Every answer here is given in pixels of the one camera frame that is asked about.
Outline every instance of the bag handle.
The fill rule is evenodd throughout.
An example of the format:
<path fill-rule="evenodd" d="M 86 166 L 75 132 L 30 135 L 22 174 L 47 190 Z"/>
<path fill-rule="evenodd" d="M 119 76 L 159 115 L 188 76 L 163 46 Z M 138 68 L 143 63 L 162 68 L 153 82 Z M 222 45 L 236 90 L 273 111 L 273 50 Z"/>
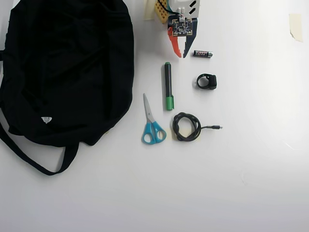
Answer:
<path fill-rule="evenodd" d="M 1 125 L 1 123 L 0 123 L 0 139 L 2 139 L 4 141 L 4 143 L 7 144 L 7 146 L 15 154 L 17 154 L 23 161 L 27 162 L 32 167 L 34 167 L 37 170 L 39 170 L 41 173 L 44 173 L 44 174 L 49 175 L 49 176 L 56 175 L 58 173 L 61 173 L 61 172 L 65 171 L 65 170 L 67 170 L 67 168 L 70 166 L 70 164 L 72 163 L 72 161 L 76 157 L 76 154 L 77 154 L 77 151 L 78 151 L 78 147 L 79 147 L 79 143 L 76 144 L 76 145 L 67 146 L 65 148 L 64 158 L 63 158 L 63 162 L 62 162 L 60 170 L 57 171 L 57 172 L 51 172 L 51 171 L 47 170 L 46 168 L 42 167 L 41 165 L 39 165 L 37 162 L 35 162 L 31 158 L 29 158 L 16 145 L 16 143 L 9 137 L 9 135 L 5 132 L 5 130 L 4 130 L 3 126 Z"/>

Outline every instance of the scissors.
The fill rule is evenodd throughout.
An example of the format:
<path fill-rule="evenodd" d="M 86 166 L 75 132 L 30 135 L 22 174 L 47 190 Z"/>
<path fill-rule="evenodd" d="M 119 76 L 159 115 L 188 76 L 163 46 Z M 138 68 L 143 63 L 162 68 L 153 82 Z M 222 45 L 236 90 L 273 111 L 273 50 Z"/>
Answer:
<path fill-rule="evenodd" d="M 148 144 L 148 145 L 161 143 L 166 139 L 167 134 L 159 126 L 159 124 L 155 121 L 153 114 L 151 113 L 149 102 L 148 102 L 148 99 L 146 97 L 146 94 L 144 94 L 143 96 L 144 96 L 144 106 L 145 106 L 145 111 L 146 111 L 147 124 L 146 124 L 146 127 L 145 127 L 145 131 L 144 131 L 144 134 L 143 134 L 142 141 L 145 144 Z M 160 139 L 159 136 L 158 136 L 160 133 L 163 134 L 162 139 Z M 146 135 L 150 135 L 150 138 L 151 138 L 150 142 L 147 142 L 145 140 Z"/>

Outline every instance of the blue plastic part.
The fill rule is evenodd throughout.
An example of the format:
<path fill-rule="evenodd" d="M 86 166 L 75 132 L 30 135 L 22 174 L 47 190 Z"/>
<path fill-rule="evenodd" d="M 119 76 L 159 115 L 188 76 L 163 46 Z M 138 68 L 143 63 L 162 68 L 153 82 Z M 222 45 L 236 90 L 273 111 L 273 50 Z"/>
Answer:
<path fill-rule="evenodd" d="M 159 126 L 159 124 L 158 124 L 157 122 L 154 122 L 154 123 L 153 123 L 153 127 L 154 127 L 154 131 L 155 131 L 155 140 L 156 140 L 156 143 L 158 144 L 158 143 L 163 142 L 163 141 L 166 139 L 166 136 L 167 136 L 165 130 L 163 130 L 163 129 Z M 159 139 L 159 137 L 158 137 L 158 133 L 159 133 L 159 132 L 162 132 L 162 133 L 163 133 L 163 138 L 162 138 L 162 139 Z"/>
<path fill-rule="evenodd" d="M 159 139 L 159 137 L 158 137 L 159 132 L 163 133 L 162 139 Z M 145 140 L 145 136 L 147 134 L 150 135 L 150 137 L 151 137 L 150 142 L 147 142 Z M 166 132 L 159 126 L 159 124 L 157 122 L 154 122 L 154 123 L 147 122 L 146 127 L 145 127 L 145 131 L 144 131 L 144 134 L 143 134 L 143 137 L 142 137 L 142 141 L 145 144 L 153 145 L 153 144 L 158 144 L 158 143 L 163 142 L 166 139 L 166 137 L 167 137 Z"/>

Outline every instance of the battery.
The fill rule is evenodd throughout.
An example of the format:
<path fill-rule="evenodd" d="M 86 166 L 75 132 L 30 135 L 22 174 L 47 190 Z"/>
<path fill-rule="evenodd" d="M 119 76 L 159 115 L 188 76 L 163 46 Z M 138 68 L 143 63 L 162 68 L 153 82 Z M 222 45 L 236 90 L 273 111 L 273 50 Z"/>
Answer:
<path fill-rule="evenodd" d="M 193 53 L 193 56 L 194 57 L 211 58 L 213 56 L 213 52 L 195 50 L 194 53 Z"/>

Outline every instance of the yellow breadboard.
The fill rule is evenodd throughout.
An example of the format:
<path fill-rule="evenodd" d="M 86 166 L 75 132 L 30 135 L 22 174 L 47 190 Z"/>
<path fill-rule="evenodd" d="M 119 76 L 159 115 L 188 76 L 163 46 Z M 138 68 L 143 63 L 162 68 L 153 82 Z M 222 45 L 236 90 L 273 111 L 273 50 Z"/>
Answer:
<path fill-rule="evenodd" d="M 161 0 L 162 4 L 167 8 L 168 7 L 168 0 Z M 161 20 L 162 23 L 166 23 L 169 15 L 168 13 L 162 8 L 160 3 L 156 0 L 155 1 L 155 6 L 154 6 L 154 11 L 158 15 L 159 19 Z"/>

